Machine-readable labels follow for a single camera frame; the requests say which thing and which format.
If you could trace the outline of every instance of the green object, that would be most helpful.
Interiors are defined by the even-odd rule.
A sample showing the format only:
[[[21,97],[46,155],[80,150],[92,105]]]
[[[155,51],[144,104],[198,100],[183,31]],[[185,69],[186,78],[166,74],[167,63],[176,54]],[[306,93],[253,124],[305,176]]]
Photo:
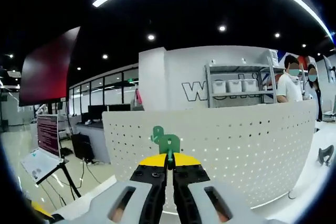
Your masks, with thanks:
[[[163,127],[155,126],[151,141],[159,145],[159,153],[168,155],[168,162],[173,162],[173,153],[180,152],[180,139],[174,134],[164,134]]]

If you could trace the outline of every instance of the floor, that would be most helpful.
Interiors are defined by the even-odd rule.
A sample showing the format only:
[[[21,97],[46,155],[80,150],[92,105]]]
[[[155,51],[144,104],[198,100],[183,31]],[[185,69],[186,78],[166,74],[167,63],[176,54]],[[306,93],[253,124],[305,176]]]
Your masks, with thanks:
[[[253,212],[267,219],[278,219],[285,223],[295,223],[300,214],[314,200],[330,170],[329,167],[325,165],[320,166],[318,162],[316,162],[318,149],[326,148],[331,144],[336,145],[336,125],[334,123],[323,123],[320,125],[320,128],[323,129],[323,131],[321,130],[314,134],[306,165],[303,168],[296,186],[290,193],[290,197],[295,199],[291,200],[285,195],[265,206],[253,209]],[[91,165],[89,168],[97,180],[104,183],[99,185],[85,166],[82,186],[79,188],[80,193],[85,195],[85,197],[75,202],[71,196],[69,187],[63,183],[67,183],[67,181],[60,170],[55,172],[52,177],[41,185],[35,185],[20,164],[20,159],[31,150],[32,137],[30,136],[29,128],[21,127],[11,129],[11,131],[12,132],[3,133],[1,140],[9,163],[18,179],[18,183],[32,200],[40,203],[49,212],[55,212],[56,209],[62,207],[60,197],[58,196],[58,194],[60,194],[68,204],[66,208],[59,210],[62,215],[67,219],[80,216],[87,211],[92,198],[115,183],[112,166],[109,164],[99,164]],[[62,146],[72,149],[70,141],[62,142]],[[79,186],[82,174],[82,162],[74,155],[68,156],[67,159],[69,160],[67,164],[69,173],[75,184]],[[168,218],[169,220],[163,221],[164,217],[165,215],[162,216],[160,223],[172,223],[171,217]]]
[[[29,174],[22,167],[20,160],[24,158],[30,151],[32,151],[32,137],[27,126],[10,127],[10,132],[1,134],[1,141],[8,162],[15,174],[15,178],[23,192],[31,199],[44,207],[48,212],[54,212],[61,208],[64,203],[60,196],[64,199],[66,204],[74,201],[72,198],[68,181],[61,170],[56,171],[47,180],[40,185],[36,185]],[[72,150],[71,141],[62,141],[62,147],[67,147]],[[83,172],[83,163],[76,158],[74,154],[66,157],[69,161],[66,166],[69,174],[77,187],[80,186],[81,175]],[[112,166],[110,164],[88,165],[90,171],[96,179],[102,183],[113,175]],[[86,165],[84,165],[84,175],[82,185],[78,189],[84,195],[94,188],[99,183],[90,174]]]

